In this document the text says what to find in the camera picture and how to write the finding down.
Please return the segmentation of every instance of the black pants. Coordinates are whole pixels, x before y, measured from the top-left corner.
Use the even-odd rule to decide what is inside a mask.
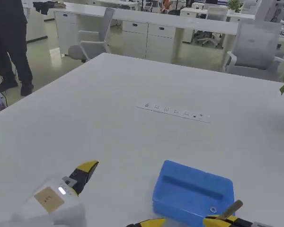
[[[0,22],[0,75],[13,79],[11,61],[17,68],[19,80],[31,84],[33,75],[27,61],[27,25],[23,22]]]

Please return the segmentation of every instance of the power strip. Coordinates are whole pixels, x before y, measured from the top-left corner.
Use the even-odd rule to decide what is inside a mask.
[[[164,105],[155,105],[151,103],[139,104],[137,105],[137,107],[144,109],[144,110],[151,110],[151,111],[155,111],[158,113],[169,114],[169,115],[173,115],[176,117],[187,118],[187,119],[194,120],[194,121],[210,123],[209,116],[206,116],[201,113],[196,114],[196,113],[192,113],[192,112],[188,112],[184,110],[173,109],[173,108],[170,108]]]

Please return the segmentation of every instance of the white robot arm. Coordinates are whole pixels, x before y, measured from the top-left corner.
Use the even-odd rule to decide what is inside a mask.
[[[63,179],[47,179],[0,227],[86,227],[84,206],[78,198],[98,165],[87,162]]]

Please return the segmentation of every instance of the potted plant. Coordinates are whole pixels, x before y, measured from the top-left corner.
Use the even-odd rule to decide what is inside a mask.
[[[234,13],[238,11],[241,5],[241,0],[228,0],[227,8],[229,9],[229,13]]]

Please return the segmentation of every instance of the monitor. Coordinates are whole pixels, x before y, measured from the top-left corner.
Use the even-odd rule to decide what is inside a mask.
[[[206,0],[205,3],[217,5],[218,4],[218,0]]]

